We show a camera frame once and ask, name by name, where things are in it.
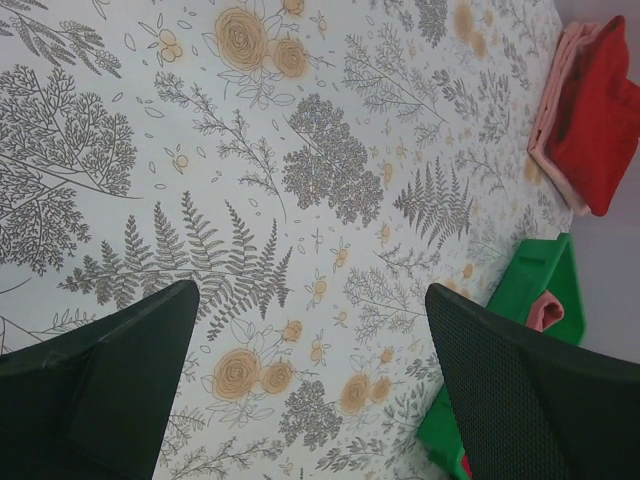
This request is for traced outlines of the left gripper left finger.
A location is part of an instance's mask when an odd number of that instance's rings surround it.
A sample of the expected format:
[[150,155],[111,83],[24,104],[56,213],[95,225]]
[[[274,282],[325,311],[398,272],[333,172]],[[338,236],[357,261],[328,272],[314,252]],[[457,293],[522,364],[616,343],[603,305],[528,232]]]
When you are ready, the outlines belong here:
[[4,479],[149,479],[199,306],[191,280],[1,356]]

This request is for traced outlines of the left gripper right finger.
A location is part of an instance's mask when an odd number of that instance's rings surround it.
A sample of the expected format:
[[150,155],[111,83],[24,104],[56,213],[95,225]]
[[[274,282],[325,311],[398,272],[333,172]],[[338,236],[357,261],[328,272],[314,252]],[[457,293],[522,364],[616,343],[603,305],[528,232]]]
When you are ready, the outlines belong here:
[[431,337],[475,479],[636,479],[639,366],[434,283]]

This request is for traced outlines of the red t shirt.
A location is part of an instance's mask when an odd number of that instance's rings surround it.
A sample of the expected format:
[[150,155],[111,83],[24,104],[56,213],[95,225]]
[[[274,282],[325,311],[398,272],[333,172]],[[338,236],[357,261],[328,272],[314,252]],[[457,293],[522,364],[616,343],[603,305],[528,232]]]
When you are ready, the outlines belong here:
[[547,146],[591,213],[607,214],[639,143],[639,85],[628,78],[626,19],[613,17],[577,55]]

